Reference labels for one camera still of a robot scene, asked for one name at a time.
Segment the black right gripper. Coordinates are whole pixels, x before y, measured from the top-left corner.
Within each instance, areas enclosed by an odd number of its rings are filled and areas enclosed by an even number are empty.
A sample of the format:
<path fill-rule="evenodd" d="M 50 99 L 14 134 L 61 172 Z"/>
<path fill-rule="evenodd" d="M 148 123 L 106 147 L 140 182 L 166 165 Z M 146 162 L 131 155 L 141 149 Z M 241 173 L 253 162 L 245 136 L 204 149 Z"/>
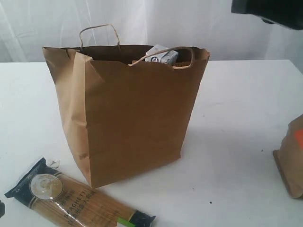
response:
<path fill-rule="evenodd" d="M 267 24 L 303 29 L 302 0 L 233 0 L 231 12 L 254 15 Z"/>

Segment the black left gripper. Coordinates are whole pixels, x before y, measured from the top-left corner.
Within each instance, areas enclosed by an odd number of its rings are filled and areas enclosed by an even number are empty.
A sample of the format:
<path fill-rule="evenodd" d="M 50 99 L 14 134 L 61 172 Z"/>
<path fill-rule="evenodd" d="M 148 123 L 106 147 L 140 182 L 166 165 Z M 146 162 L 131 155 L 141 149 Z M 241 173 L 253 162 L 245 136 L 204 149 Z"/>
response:
<path fill-rule="evenodd" d="M 0 217 L 3 217 L 3 215 L 5 214 L 5 204 L 0 201 Z"/>

